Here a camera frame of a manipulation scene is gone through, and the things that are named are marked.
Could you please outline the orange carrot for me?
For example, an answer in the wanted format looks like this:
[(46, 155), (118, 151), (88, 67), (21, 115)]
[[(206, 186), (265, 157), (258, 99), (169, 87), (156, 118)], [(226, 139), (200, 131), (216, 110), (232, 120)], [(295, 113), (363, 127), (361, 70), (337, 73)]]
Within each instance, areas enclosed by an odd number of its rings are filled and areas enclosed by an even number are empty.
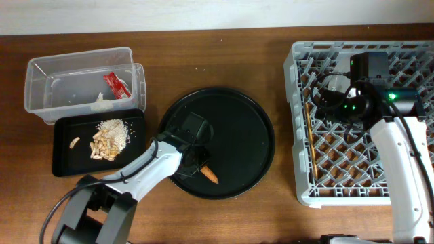
[(214, 184), (219, 184), (218, 177), (208, 166), (203, 166), (200, 172)]

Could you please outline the red snack wrapper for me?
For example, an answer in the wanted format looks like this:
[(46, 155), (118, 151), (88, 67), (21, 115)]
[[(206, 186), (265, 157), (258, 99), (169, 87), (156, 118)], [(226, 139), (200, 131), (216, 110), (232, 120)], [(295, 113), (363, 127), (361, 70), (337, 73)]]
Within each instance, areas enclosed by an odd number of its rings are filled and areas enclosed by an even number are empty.
[(104, 75), (103, 79), (110, 87), (117, 100), (126, 99), (131, 96), (129, 89), (126, 87), (126, 83), (121, 80), (114, 72)]

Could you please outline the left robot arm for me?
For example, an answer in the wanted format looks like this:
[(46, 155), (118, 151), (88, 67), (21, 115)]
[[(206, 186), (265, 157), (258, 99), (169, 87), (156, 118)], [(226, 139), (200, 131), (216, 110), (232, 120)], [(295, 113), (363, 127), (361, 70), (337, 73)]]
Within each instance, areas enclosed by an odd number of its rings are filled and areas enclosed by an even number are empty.
[(180, 125), (167, 128), (151, 140), (149, 148), (115, 173), (97, 179), (86, 175), (48, 213), (39, 234), (66, 203), (52, 235), (52, 243), (127, 243), (138, 203), (160, 181), (180, 174), (190, 178), (207, 163), (205, 145), (214, 128), (196, 113)]

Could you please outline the white tissue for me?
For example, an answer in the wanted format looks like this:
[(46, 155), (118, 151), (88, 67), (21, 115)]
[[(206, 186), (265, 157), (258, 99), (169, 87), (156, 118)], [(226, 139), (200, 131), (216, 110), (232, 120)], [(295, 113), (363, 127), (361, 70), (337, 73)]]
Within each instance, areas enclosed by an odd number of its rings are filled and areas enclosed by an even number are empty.
[(105, 112), (113, 109), (113, 104), (110, 100), (104, 99), (104, 94), (100, 92), (96, 101), (91, 105), (91, 111)]

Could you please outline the pile of peanut shells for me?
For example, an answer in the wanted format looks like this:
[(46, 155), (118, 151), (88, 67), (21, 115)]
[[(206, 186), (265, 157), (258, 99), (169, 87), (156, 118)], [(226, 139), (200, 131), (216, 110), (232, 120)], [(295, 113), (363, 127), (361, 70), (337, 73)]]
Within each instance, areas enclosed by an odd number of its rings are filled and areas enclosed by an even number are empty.
[(108, 129), (102, 129), (92, 136), (89, 143), (91, 150), (90, 158), (93, 160), (114, 161), (121, 153), (121, 148), (116, 144), (115, 138)]

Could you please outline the grey dishwasher rack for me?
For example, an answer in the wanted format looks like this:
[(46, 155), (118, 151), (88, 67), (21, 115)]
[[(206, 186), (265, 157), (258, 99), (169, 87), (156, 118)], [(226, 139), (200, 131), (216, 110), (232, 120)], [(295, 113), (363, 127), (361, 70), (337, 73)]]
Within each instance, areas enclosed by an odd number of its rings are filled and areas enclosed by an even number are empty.
[(347, 144), (345, 126), (315, 118), (310, 94), (328, 82), (318, 76), (349, 71), (349, 58), (363, 52), (386, 52), (391, 83), (415, 87), (427, 114), (427, 142), (433, 154), (433, 42), (432, 41), (297, 41), (283, 64), (285, 91), (290, 105), (294, 145), (292, 154), (296, 194), (311, 208), (324, 206), (390, 205), (382, 162), (369, 134), (351, 130)]

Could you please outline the pile of rice grains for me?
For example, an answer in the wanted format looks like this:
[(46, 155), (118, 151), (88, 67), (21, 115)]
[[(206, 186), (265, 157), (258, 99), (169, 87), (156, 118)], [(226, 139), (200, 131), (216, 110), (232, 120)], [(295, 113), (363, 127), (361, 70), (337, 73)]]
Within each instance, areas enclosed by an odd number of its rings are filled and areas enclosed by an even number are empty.
[(106, 138), (111, 146), (116, 146), (121, 152), (130, 142), (129, 127), (121, 119), (103, 121), (96, 126), (102, 132), (101, 137)]

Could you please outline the clear plastic bin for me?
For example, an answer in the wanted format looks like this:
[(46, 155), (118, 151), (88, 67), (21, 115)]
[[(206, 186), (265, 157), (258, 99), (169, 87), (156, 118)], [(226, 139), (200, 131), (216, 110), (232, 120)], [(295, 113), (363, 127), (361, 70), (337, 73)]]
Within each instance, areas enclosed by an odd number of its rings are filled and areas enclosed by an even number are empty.
[[(126, 83), (131, 96), (117, 100), (103, 76), (114, 72)], [(103, 113), (91, 111), (102, 92), (113, 109), (146, 110), (144, 68), (133, 60), (128, 47), (97, 49), (33, 58), (28, 62), (24, 109), (53, 125), (58, 119)]]

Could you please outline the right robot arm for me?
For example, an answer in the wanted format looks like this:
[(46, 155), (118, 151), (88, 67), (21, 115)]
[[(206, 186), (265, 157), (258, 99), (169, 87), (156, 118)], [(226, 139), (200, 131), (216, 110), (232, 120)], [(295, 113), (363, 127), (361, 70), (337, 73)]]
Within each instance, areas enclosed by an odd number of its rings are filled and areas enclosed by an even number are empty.
[(370, 134), (387, 181), (394, 243), (432, 243), (433, 166), (420, 94), (392, 85), (385, 52), (352, 55), (344, 75), (350, 85), (323, 91), (316, 118)]

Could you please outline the round black tray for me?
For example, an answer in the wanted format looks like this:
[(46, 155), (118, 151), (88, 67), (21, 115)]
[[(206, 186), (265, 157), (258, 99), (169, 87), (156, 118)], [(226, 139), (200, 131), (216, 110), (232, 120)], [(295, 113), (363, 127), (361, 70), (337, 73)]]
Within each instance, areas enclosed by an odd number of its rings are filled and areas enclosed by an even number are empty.
[(183, 191), (203, 199), (228, 199), (253, 188), (273, 161), (275, 134), (262, 107), (235, 89), (209, 87), (193, 91), (173, 103), (164, 114), (159, 132), (178, 127), (189, 113), (208, 121), (214, 135), (205, 144), (208, 168), (218, 178), (213, 183), (200, 171), (179, 173), (170, 180)]

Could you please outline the black rectangular bin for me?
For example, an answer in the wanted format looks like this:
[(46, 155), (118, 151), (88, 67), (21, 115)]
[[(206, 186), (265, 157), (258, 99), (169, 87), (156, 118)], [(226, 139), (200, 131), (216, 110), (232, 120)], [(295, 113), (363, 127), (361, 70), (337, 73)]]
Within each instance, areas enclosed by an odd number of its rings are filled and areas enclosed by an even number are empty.
[[(112, 119), (119, 119), (126, 126), (126, 147), (113, 161), (92, 159), (92, 136), (102, 122)], [(54, 126), (52, 173), (63, 177), (120, 169), (144, 153), (145, 146), (144, 113), (138, 108), (64, 117)]]

